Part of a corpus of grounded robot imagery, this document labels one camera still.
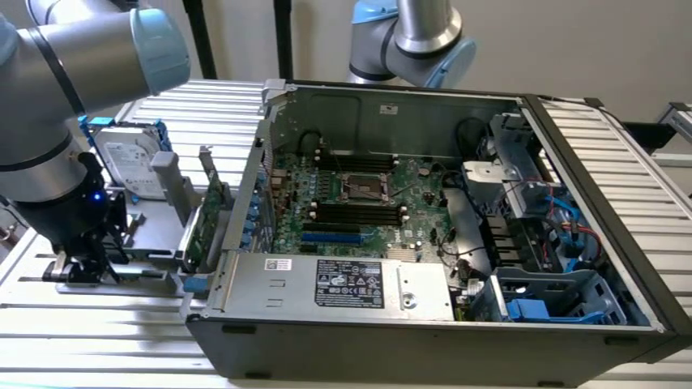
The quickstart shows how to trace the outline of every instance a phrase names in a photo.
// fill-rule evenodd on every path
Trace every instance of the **aluminum profile table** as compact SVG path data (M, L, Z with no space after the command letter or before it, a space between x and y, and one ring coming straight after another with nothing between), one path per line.
M260 120L260 92L260 83L192 81L162 96L135 102L119 118L166 121L175 150L186 158L180 158L182 170L200 186L206 178L196 149L202 144L215 145L222 177L238 185ZM684 209L671 200L674 186L655 166L640 163L638 146L622 131L604 124L599 112L574 105L547 108L692 315L692 249L680 251L676 240L688 238L692 242L692 229L690 220L678 217ZM652 207L663 207L659 211L664 212L652 214ZM666 226L676 226L675 233L666 233ZM663 236L670 243L676 240L675 246L664 247L652 236ZM55 284L40 281L52 260L50 253L48 241L31 230L0 264L0 387L382 387L228 381L215 374L182 323L180 299L58 294ZM582 388L623 387L690 389L692 350L655 365L622 365Z

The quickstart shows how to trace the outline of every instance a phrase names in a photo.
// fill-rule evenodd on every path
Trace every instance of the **black ram slot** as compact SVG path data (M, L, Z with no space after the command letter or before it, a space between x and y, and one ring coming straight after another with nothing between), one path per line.
M390 156L323 156L318 162L322 170L387 173L394 169Z
M396 207L351 204L320 204L318 222L344 224L400 225Z
M360 205L360 204L320 204L319 211L342 211L342 212L370 212L376 214L394 214L399 213L398 207L380 206L380 205Z
M364 225L400 225L399 218L376 219L372 216L355 215L319 215L318 221L320 223L350 223Z

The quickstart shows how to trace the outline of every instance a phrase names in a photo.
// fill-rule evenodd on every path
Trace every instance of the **black pole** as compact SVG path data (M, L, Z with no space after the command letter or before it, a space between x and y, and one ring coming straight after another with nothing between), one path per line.
M207 30L207 20L204 19L203 0L183 0L187 18L191 21L192 38L198 47L199 66L203 69L203 77L206 79L218 79L215 55L212 54L212 45L210 42L210 32Z
M294 79L291 0L274 0L274 23L278 30L279 78Z

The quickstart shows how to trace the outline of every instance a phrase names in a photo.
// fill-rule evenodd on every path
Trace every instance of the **blue clip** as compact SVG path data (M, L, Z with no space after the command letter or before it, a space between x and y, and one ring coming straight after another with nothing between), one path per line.
M598 324L604 318L602 311L591 312L580 318L551 317L546 302L527 298L516 298L510 301L507 303L507 310L510 312L510 319L515 322Z
M183 283L183 291L186 293L204 293L210 287L210 280L207 277L188 277Z
M92 126L107 127L107 126L112 126L114 124L116 124L116 119L107 118L107 117L98 117L98 118L91 119L91 121L88 123Z

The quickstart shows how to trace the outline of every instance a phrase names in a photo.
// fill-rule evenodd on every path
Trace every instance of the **sticker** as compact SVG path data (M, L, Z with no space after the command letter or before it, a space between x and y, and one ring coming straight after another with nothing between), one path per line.
M382 263L319 259L315 280L319 306L384 309Z
M396 115L399 107L396 105L380 105L380 115Z
M107 164L116 170L123 186L143 199L163 199L151 150L139 144L107 142L106 153L111 157Z
M267 259L264 270L288 271L294 266L294 259Z

